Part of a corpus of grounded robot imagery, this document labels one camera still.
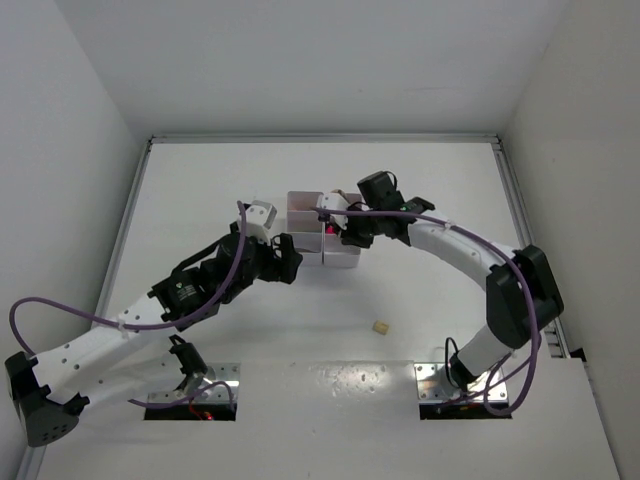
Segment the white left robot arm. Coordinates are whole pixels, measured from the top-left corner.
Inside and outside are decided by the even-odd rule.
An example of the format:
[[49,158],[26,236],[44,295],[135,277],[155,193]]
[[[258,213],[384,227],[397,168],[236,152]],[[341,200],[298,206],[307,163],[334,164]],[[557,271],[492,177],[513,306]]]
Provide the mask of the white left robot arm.
[[179,388],[191,396],[187,385],[207,365],[181,332],[215,316],[257,280],[292,284],[302,260],[287,233],[263,240],[235,230],[180,262],[115,317],[92,316],[95,328],[76,339],[40,354],[23,345],[5,370],[28,446],[61,439],[103,400],[135,399],[135,387],[113,378],[111,368],[159,339],[170,341],[169,357],[184,377]]

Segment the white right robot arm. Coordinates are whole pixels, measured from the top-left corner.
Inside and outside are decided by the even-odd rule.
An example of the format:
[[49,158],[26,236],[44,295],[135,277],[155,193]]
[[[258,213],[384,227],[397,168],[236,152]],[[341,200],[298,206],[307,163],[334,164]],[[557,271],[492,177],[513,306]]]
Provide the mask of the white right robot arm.
[[361,200],[330,192],[317,203],[345,245],[368,248],[378,236],[429,253],[463,273],[485,294],[485,323],[463,347],[446,357],[441,374],[456,396],[482,374],[503,364],[565,310],[544,251],[518,249],[484,239],[419,196],[406,198],[388,171],[358,183]]

